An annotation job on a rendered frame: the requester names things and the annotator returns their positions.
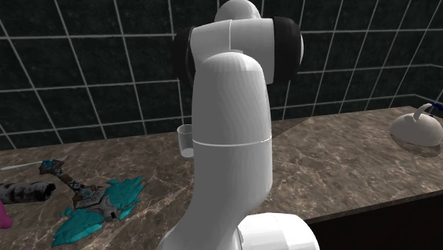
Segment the clear glass cup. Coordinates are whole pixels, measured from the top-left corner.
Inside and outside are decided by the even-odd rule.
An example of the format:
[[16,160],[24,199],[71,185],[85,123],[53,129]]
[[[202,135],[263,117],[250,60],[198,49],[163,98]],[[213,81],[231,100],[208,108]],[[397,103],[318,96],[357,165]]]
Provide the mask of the clear glass cup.
[[192,125],[183,124],[177,128],[177,139],[180,147],[180,154],[184,158],[192,158],[194,156]]

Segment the teal bladed toy axe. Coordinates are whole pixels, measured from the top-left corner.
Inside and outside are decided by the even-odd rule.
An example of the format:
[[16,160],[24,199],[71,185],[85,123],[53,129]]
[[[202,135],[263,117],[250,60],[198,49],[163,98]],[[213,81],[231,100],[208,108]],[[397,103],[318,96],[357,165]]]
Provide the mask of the teal bladed toy axe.
[[119,181],[111,179],[107,186],[84,185],[62,170],[62,160],[43,161],[39,167],[41,175],[51,174],[60,179],[73,192],[72,207],[65,210],[69,219],[53,236],[53,246],[73,244],[102,228],[103,223],[121,221],[140,201],[145,185],[142,177]]

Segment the silver knife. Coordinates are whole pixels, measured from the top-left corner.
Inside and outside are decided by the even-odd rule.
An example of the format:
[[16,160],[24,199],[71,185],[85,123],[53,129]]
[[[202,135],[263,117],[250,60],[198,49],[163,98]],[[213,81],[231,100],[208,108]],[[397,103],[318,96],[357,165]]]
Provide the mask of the silver knife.
[[52,162],[52,161],[55,161],[55,160],[57,160],[57,161],[64,161],[66,158],[67,158],[67,155],[63,156],[63,157],[59,157],[59,158],[53,159],[53,160],[37,161],[37,162],[32,162],[32,163],[23,163],[23,164],[19,164],[19,165],[5,166],[5,167],[0,168],[0,170],[10,170],[10,169],[14,169],[14,168],[22,168],[22,167],[29,166],[29,165],[41,164],[41,163],[45,163],[45,162],[47,163],[47,162]]

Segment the white teapot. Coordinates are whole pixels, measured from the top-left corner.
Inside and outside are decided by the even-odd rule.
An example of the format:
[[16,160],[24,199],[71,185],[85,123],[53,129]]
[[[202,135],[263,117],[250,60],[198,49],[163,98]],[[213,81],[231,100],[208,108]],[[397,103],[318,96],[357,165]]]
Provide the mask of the white teapot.
[[389,127],[390,134],[417,146],[439,145],[443,140],[443,126],[432,115],[424,114],[430,107],[443,111],[440,104],[423,104],[414,113],[404,114],[395,119]]

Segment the dark grey mottled cylinder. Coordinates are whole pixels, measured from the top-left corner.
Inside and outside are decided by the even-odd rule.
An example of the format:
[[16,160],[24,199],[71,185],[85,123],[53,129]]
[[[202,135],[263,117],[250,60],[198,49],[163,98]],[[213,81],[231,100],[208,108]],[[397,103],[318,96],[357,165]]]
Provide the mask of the dark grey mottled cylinder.
[[0,183],[0,201],[4,205],[44,202],[55,189],[53,182]]

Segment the pink rounded object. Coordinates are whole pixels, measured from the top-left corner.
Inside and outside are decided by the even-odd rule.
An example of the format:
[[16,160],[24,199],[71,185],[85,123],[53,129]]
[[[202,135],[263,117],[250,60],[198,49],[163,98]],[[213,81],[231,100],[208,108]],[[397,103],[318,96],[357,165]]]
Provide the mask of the pink rounded object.
[[0,200],[0,229],[9,229],[13,220],[7,215],[3,202]]

